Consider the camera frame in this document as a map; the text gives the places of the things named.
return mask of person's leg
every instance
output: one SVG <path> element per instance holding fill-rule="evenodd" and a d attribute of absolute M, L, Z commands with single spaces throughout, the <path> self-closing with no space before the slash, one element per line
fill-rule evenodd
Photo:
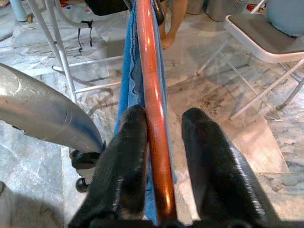
<path fill-rule="evenodd" d="M 165 11 L 165 15 L 167 14 L 167 1 L 163 1 L 162 2 L 162 7 L 163 7 L 163 10 Z M 161 26 L 158 27 L 159 30 L 160 30 L 160 36 L 161 38 L 164 38 L 166 36 L 166 22 L 164 21 L 163 24 Z"/>
<path fill-rule="evenodd" d="M 167 49 L 175 40 L 176 32 L 184 19 L 187 10 L 187 0 L 172 0 L 171 27 L 168 34 L 161 39 L 161 47 Z"/>

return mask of light blue object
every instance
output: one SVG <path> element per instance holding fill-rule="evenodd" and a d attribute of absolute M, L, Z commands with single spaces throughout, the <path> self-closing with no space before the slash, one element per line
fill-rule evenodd
<path fill-rule="evenodd" d="M 20 22 L 28 21 L 28 15 L 26 14 L 21 2 L 19 0 L 10 0 L 11 7 L 13 8 L 16 18 Z"/>
<path fill-rule="evenodd" d="M 154 31 L 156 37 L 156 51 L 157 51 L 157 66 L 158 66 L 158 78 L 160 82 L 161 95 L 163 100 L 163 110 L 167 119 L 167 93 L 166 93 L 166 82 L 165 82 L 165 68 L 162 58 L 162 47 L 159 30 L 157 26 L 156 16 L 153 13 L 154 18 Z M 130 21 L 127 29 L 127 35 L 124 46 L 124 57 L 123 57 L 123 71 L 122 71 L 122 84 L 120 91 L 120 99 L 118 104 L 118 114 L 116 119 L 116 126 L 114 133 L 118 131 L 118 120 L 121 114 L 129 107 L 134 105 L 141 105 L 145 107 L 144 103 L 144 92 L 143 92 L 143 74 L 139 53 L 139 44 L 137 37 L 137 25 L 136 25 L 136 1 L 134 2 L 133 9 L 130 16 Z M 171 141 L 169 136 L 168 121 L 166 121 L 167 134 L 169 140 L 169 148 L 171 150 Z M 148 160 L 148 175 L 145 193 L 145 215 L 149 220 L 152 220 L 156 225 L 156 205 L 154 197 L 154 188 L 152 180 L 151 160 Z"/>
<path fill-rule="evenodd" d="M 291 37 L 304 35 L 304 0 L 269 0 L 267 18 Z"/>

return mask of gray chair seat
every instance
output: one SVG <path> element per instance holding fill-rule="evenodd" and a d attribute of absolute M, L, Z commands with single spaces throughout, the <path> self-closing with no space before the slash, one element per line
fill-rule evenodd
<path fill-rule="evenodd" d="M 303 38 L 293 38 L 277 30 L 262 14 L 230 15 L 226 22 L 234 24 L 254 43 L 271 54 L 304 52 Z"/>

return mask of blue denim fabric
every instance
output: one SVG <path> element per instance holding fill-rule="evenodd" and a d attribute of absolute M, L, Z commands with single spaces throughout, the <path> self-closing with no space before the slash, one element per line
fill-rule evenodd
<path fill-rule="evenodd" d="M 158 77 L 161 88 L 161 95 L 163 100 L 163 110 L 167 120 L 167 93 L 166 93 L 166 81 L 165 81 L 165 68 L 162 58 L 162 47 L 159 30 L 157 26 L 156 16 L 154 18 L 154 31 L 156 37 L 156 49 L 157 49 L 157 64 L 158 64 Z M 116 119 L 116 126 L 114 133 L 118 131 L 118 121 L 121 114 L 129 107 L 133 105 L 141 105 L 145 107 L 144 103 L 144 91 L 143 91 L 143 74 L 141 67 L 141 60 L 139 54 L 139 44 L 137 37 L 137 25 L 136 25 L 136 1 L 131 12 L 130 21 L 127 29 L 127 35 L 124 46 L 124 59 L 123 59 L 123 71 L 122 71 L 122 84 L 120 92 L 120 100 L 118 105 L 118 115 Z M 168 121 L 166 121 L 167 134 L 169 140 L 171 161 L 173 161 L 171 153 L 171 141 L 169 136 Z M 156 225 L 156 205 L 154 197 L 153 178 L 151 170 L 151 160 L 148 160 L 148 173 L 147 173 L 147 184 L 145 193 L 145 215 L 149 220 L 152 220 Z"/>

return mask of black strap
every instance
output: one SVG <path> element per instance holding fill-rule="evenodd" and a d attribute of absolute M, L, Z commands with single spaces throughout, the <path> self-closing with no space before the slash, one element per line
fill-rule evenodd
<path fill-rule="evenodd" d="M 86 23 L 87 26 L 90 28 L 90 46 L 92 47 L 91 32 L 92 32 L 92 28 L 93 28 L 93 27 L 92 27 L 93 20 L 91 20 L 91 21 L 82 20 L 81 23 Z M 79 44 L 79 46 L 80 46 L 79 52 L 81 53 L 81 51 L 82 51 L 82 46 L 81 46 L 80 39 L 79 39 L 79 37 L 80 37 L 80 29 L 81 29 L 81 28 L 78 29 L 78 44 Z"/>

